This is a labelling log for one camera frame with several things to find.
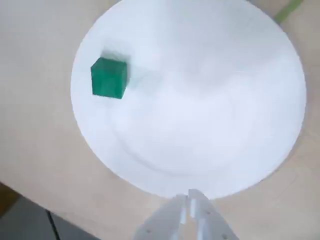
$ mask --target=white paper plate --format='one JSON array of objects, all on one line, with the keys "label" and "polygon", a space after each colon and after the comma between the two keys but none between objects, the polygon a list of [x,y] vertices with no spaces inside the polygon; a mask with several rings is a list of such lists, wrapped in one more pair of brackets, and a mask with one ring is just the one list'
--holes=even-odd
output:
[{"label": "white paper plate", "polygon": [[[105,52],[129,57],[121,100],[92,95],[90,67]],[[285,160],[306,87],[286,34],[247,1],[122,0],[83,39],[71,100],[88,145],[121,178],[163,197],[217,198]]]}]

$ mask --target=table surface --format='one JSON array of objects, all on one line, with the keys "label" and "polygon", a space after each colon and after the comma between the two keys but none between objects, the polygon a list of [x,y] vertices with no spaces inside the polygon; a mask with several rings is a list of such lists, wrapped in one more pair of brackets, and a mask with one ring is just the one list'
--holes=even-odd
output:
[{"label": "table surface", "polygon": [[[79,44],[115,2],[0,1],[0,181],[101,239],[126,240],[166,200],[97,159],[70,99]],[[288,0],[253,2],[273,16]],[[281,25],[301,57],[308,94],[293,151],[264,181],[213,201],[240,239],[320,238],[319,12],[319,0],[305,0]]]}]

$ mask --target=green cube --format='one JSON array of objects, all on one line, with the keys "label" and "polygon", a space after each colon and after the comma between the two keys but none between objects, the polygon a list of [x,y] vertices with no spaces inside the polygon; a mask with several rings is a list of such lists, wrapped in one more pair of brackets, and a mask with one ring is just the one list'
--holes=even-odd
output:
[{"label": "green cube", "polygon": [[100,57],[91,67],[91,79],[94,95],[121,99],[127,86],[127,63]]}]

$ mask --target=gray floor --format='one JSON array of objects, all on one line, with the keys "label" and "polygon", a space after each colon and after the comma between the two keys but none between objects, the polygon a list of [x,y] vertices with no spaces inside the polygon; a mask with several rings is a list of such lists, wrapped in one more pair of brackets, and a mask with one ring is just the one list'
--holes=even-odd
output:
[{"label": "gray floor", "polygon": [[[60,240],[97,240],[87,232],[52,214]],[[0,240],[57,240],[45,209],[21,197],[0,218]]]}]

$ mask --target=white plate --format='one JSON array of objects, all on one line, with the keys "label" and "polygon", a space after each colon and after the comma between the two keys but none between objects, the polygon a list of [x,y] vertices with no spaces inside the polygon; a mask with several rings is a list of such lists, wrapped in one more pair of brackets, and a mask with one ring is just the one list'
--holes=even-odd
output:
[{"label": "white plate", "polygon": [[[92,95],[104,53],[129,58],[121,100]],[[163,197],[217,198],[285,160],[306,86],[286,34],[247,1],[122,0],[83,39],[71,100],[88,145],[121,178]]]}]

